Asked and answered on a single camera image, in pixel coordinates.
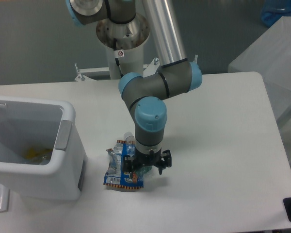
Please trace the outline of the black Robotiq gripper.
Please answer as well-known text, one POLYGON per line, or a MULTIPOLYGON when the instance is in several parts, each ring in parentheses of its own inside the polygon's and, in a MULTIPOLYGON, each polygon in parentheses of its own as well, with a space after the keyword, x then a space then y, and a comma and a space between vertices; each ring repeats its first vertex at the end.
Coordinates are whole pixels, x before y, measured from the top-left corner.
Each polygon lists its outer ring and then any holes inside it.
POLYGON ((158 168, 159 174, 167 167, 172 166, 172 155, 170 150, 165 150, 161 153, 161 150, 157 152, 149 151, 150 154, 144 154, 140 151, 136 151, 135 157, 124 156, 124 173, 131 174, 144 166, 155 166, 158 168))

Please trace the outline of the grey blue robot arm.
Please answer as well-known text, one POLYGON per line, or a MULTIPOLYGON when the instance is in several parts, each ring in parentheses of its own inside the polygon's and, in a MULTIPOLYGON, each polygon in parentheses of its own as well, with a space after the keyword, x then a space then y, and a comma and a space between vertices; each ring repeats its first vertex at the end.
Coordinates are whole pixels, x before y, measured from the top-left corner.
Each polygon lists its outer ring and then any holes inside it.
POLYGON ((123 158, 121 169, 132 173, 155 166, 171 167, 169 150, 162 150, 167 122, 165 99, 187 93, 202 84, 196 62, 189 62, 170 0, 145 0, 145 15, 136 12, 133 0, 68 0, 66 6, 77 25, 96 23, 100 42, 112 50, 120 76, 118 89, 135 124, 135 153, 123 158), (152 35, 160 66, 147 77, 134 72, 124 58, 152 35))

